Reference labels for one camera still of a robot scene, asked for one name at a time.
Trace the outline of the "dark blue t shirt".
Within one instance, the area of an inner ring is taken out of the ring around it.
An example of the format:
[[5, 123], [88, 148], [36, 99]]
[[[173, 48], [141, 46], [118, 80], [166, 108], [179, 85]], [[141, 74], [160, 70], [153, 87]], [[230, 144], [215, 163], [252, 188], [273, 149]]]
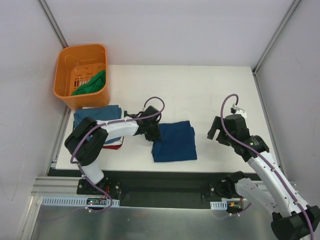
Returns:
[[161, 139], [152, 146], [155, 163], [197, 160], [195, 130], [190, 121], [159, 124]]

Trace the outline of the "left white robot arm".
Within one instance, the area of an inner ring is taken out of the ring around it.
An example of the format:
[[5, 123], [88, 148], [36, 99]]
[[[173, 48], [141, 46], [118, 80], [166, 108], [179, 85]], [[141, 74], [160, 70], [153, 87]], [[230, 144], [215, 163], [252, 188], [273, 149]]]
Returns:
[[78, 165], [86, 178], [88, 188], [99, 195], [105, 191], [104, 174], [98, 156], [106, 141], [126, 136], [144, 135], [151, 142], [161, 139], [159, 130], [161, 112], [152, 105], [138, 114], [129, 114], [116, 120], [95, 120], [85, 117], [67, 137], [64, 146], [71, 154], [71, 163]]

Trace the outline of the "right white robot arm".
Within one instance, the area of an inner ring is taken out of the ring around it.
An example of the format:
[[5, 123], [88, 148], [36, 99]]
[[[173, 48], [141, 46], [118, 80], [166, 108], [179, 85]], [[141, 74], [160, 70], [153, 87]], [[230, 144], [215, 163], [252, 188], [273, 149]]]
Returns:
[[225, 118], [216, 116], [207, 138], [232, 147], [234, 152], [255, 171], [267, 191], [261, 190], [242, 171], [229, 174], [215, 188], [223, 198], [243, 197], [272, 218], [271, 229], [279, 240], [314, 239], [320, 223], [320, 208], [311, 206], [281, 172], [265, 141], [250, 135], [246, 120], [240, 114]]

